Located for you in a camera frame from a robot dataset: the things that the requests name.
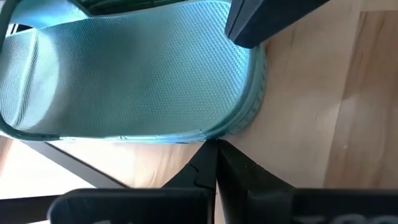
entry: textured footbed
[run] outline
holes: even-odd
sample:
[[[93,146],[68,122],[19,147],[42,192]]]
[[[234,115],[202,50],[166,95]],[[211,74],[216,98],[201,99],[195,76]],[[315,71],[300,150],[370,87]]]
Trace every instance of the textured footbed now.
[[[230,3],[189,1],[6,38],[1,113],[27,133],[204,133],[242,102],[253,50],[224,35]]]

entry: wooden floor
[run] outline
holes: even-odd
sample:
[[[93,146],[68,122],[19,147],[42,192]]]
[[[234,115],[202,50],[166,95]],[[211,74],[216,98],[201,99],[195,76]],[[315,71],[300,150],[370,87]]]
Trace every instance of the wooden floor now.
[[[260,112],[228,140],[296,187],[398,188],[398,0],[331,0],[264,49]],[[160,187],[201,145],[55,144],[132,187]]]

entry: black object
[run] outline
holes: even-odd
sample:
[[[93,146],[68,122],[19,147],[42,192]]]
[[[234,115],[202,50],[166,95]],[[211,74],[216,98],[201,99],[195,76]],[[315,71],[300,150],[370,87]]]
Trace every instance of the black object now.
[[[48,208],[53,224],[214,223],[216,176],[227,224],[398,223],[397,191],[296,189],[224,140],[204,143],[161,189],[0,200],[0,223],[42,221]]]
[[[329,0],[232,0],[225,34],[253,48]]]

